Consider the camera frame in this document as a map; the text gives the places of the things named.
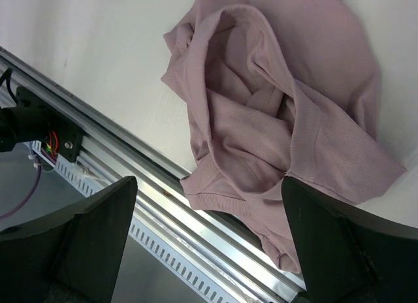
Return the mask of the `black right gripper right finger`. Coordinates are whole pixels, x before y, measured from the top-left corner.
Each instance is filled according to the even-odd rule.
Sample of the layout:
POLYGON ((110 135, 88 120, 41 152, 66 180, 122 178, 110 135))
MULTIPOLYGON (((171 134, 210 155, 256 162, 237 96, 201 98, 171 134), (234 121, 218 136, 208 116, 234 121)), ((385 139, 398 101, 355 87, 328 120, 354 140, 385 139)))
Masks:
POLYGON ((417 229, 291 177, 281 186, 304 302, 416 302, 417 229))

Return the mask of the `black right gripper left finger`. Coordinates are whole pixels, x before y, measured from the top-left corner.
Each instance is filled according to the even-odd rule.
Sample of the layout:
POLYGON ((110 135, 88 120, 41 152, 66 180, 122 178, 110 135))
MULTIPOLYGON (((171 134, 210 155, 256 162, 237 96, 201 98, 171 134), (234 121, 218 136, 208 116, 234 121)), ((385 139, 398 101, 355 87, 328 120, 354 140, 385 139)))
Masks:
POLYGON ((1 231, 1 301, 46 302, 63 291, 84 302, 110 302, 136 197, 136 178, 124 177, 1 231))

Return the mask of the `mauve tank top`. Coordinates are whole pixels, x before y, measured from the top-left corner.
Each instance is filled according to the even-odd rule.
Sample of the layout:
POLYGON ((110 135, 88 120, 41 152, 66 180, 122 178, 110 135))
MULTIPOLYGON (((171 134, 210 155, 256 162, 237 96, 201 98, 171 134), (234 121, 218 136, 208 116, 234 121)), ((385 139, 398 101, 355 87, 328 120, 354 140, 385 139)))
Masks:
POLYGON ((196 162, 186 199, 239 217, 280 270, 301 271, 286 177, 357 205, 405 173, 376 141, 380 71, 341 0, 194 0, 165 41, 196 162))

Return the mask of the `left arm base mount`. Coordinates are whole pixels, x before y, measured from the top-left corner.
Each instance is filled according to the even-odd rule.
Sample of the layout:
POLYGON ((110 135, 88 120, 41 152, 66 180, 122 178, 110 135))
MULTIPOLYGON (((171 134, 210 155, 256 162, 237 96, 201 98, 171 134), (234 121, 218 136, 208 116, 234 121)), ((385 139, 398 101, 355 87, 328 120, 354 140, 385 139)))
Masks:
POLYGON ((24 86, 12 91, 11 68, 1 75, 7 93, 16 104, 1 109, 1 151, 10 152, 16 144, 40 141, 50 146, 51 156, 76 161, 84 131, 24 86))

